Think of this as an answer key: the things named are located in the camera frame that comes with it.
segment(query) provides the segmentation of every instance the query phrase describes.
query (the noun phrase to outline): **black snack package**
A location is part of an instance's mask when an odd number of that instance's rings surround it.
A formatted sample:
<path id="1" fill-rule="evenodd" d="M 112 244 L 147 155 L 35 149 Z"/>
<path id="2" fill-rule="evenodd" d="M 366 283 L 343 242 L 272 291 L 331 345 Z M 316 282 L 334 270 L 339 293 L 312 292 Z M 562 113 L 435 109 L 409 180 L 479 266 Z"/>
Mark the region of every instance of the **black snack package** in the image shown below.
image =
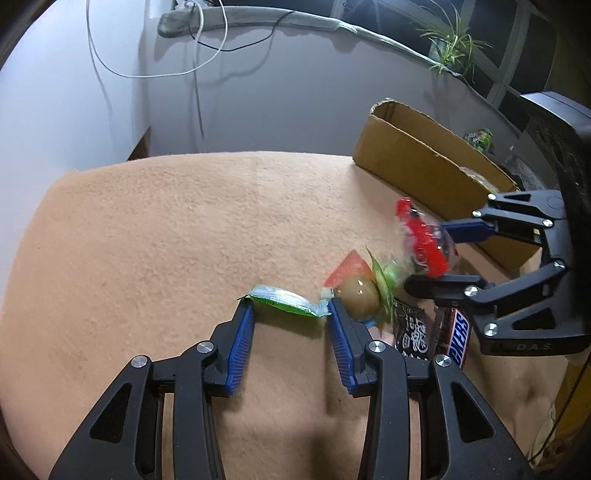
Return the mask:
<path id="1" fill-rule="evenodd" d="M 427 359 L 427 326 L 425 310 L 394 299 L 394 346 L 405 356 Z"/>

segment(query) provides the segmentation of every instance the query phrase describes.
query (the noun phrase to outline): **white wall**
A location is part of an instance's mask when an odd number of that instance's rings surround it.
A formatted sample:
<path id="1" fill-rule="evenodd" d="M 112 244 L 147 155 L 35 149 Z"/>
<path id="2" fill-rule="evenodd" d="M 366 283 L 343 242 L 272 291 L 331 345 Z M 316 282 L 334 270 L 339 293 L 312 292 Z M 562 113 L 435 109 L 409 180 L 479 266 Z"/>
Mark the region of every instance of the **white wall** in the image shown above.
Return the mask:
<path id="1" fill-rule="evenodd" d="M 150 73 L 187 70 L 189 36 L 157 35 L 148 21 Z M 270 28 L 231 28 L 229 48 L 265 37 Z M 219 45 L 223 31 L 205 33 Z M 200 60 L 212 50 L 202 48 Z M 517 141 L 514 130 L 460 80 L 352 33 L 278 28 L 272 41 L 223 53 L 198 74 L 205 141 L 199 132 L 192 76 L 149 83 L 151 154 L 285 150 L 351 155 L 373 103 L 394 98 L 456 134 L 492 130 L 498 156 Z"/>
<path id="2" fill-rule="evenodd" d="M 146 0 L 93 0 L 93 35 L 137 73 Z M 0 304 L 18 243 L 48 186 L 76 168 L 125 161 L 148 127 L 138 80 L 95 70 L 85 0 L 57 0 L 0 70 Z"/>

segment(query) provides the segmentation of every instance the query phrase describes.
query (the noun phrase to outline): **green candy wrapper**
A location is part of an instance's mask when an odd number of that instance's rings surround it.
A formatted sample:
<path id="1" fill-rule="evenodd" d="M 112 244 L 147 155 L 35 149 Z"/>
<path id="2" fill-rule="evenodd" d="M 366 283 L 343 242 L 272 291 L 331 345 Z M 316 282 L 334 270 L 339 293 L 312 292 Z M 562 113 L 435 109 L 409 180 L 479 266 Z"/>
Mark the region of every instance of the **green candy wrapper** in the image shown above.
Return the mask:
<path id="1" fill-rule="evenodd" d="M 321 299 L 318 303 L 312 303 L 297 293 L 282 288 L 257 285 L 248 293 L 247 297 L 296 315 L 306 317 L 326 317 L 330 315 L 328 309 L 329 299 Z"/>

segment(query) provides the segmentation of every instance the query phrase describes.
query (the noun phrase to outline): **white cable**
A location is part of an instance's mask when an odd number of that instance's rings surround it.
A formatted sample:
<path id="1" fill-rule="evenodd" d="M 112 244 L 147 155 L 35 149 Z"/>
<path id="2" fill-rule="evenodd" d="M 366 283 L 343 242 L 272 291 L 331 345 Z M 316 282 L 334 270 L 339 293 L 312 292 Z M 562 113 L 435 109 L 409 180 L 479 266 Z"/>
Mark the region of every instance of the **white cable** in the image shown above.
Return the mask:
<path id="1" fill-rule="evenodd" d="M 225 43 L 226 43 L 226 39 L 228 37 L 228 18 L 226 16 L 226 7 L 223 6 L 222 0 L 219 0 L 220 6 L 222 7 L 222 15 L 223 15 L 223 21 L 224 21 L 224 34 L 223 34 L 223 40 L 222 43 L 220 45 L 220 47 L 216 50 L 216 52 L 211 56 L 211 58 L 209 58 L 208 60 L 204 61 L 201 65 L 192 68 L 191 70 L 187 70 L 186 72 L 180 72 L 180 73 L 163 73 L 160 75 L 125 75 L 123 73 L 119 73 L 114 71 L 113 69 L 109 68 L 105 62 L 102 60 L 102 58 L 100 57 L 99 53 L 96 51 L 96 47 L 95 47 L 95 41 L 92 38 L 92 33 L 90 32 L 90 0 L 86 0 L 86 31 L 88 33 L 88 42 L 90 43 L 90 46 L 92 48 L 92 51 L 94 52 L 96 58 L 99 60 L 99 62 L 101 63 L 101 65 L 103 67 L 105 67 L 107 70 L 109 70 L 111 73 L 114 73 L 115 75 L 118 75 L 120 77 L 124 77 L 127 79 L 156 79 L 156 78 L 162 78 L 162 77 L 180 77 L 182 75 L 187 75 L 189 73 L 193 73 L 196 70 L 199 70 L 201 67 L 204 67 L 205 65 L 207 65 L 210 61 L 212 61 L 215 57 L 217 57 L 217 55 L 222 51 L 222 48 L 224 47 Z M 196 39 L 195 39 L 195 50 L 197 50 L 199 44 L 197 43 L 197 41 L 199 40 L 199 37 L 201 35 L 201 32 L 203 31 L 203 10 L 201 8 L 201 5 L 199 5 L 198 2 L 193 2 L 193 4 L 195 6 L 197 6 L 197 9 L 199 10 L 199 30 L 197 31 L 197 35 L 196 35 Z"/>

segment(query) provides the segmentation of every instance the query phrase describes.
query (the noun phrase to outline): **red candy wrapper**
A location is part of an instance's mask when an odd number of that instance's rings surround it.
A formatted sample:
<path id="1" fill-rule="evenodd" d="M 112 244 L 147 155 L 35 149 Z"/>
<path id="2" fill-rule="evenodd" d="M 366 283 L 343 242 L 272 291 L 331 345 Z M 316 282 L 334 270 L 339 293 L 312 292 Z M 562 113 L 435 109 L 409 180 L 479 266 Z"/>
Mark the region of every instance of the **red candy wrapper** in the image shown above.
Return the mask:
<path id="1" fill-rule="evenodd" d="M 405 248 L 417 274 L 441 277 L 457 263 L 459 254 L 452 238 L 439 223 L 420 212 L 410 198 L 396 202 L 396 217 L 407 228 Z"/>

